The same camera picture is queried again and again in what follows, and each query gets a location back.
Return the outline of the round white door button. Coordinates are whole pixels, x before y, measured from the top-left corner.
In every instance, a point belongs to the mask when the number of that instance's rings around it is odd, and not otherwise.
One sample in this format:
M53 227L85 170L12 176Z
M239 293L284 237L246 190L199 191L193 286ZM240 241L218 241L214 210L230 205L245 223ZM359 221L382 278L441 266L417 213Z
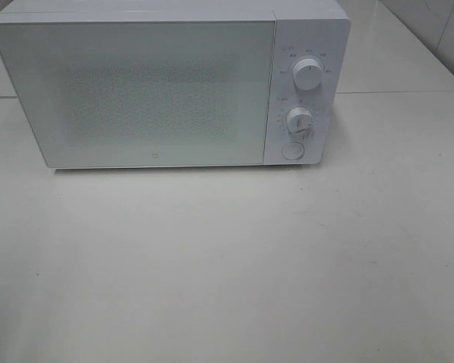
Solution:
M304 146L299 142L290 142L283 146L281 154L286 160L299 160L304 155Z

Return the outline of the white timer knob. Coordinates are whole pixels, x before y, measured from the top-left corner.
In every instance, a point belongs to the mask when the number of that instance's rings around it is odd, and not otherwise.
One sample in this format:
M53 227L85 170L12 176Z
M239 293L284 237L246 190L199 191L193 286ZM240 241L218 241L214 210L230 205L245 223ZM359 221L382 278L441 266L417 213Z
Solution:
M304 107L296 107L286 114L285 125L291 134L303 134L313 127L313 115Z

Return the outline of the white microwave door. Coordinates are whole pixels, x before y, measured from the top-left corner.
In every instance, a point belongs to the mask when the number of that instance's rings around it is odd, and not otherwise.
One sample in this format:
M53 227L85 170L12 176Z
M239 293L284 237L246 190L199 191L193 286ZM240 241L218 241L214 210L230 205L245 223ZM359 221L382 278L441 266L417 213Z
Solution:
M47 166L260 164L274 24L0 24Z

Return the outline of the upper white power knob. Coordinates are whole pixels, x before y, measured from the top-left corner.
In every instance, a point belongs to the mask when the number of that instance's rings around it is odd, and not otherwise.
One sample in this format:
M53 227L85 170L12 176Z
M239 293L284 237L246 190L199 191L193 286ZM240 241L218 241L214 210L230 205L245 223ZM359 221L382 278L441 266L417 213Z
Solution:
M321 85L324 67L318 58L307 56L294 62L291 73L296 87L309 91Z

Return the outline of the white microwave oven body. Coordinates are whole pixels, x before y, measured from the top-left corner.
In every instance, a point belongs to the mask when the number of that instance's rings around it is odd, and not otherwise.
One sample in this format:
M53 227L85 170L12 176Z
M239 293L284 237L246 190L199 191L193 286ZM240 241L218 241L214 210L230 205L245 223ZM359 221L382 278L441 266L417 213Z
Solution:
M0 11L0 24L44 23L221 23L274 24L269 98L263 161L260 164L217 166L274 166L317 164L328 133L331 108L351 22L336 1L13 1ZM309 90L294 84L295 61L312 56L324 67L322 83ZM291 134L286 114L304 107L313 127ZM290 142L304 146L299 160L286 160L281 149ZM197 167L143 166L110 168Z

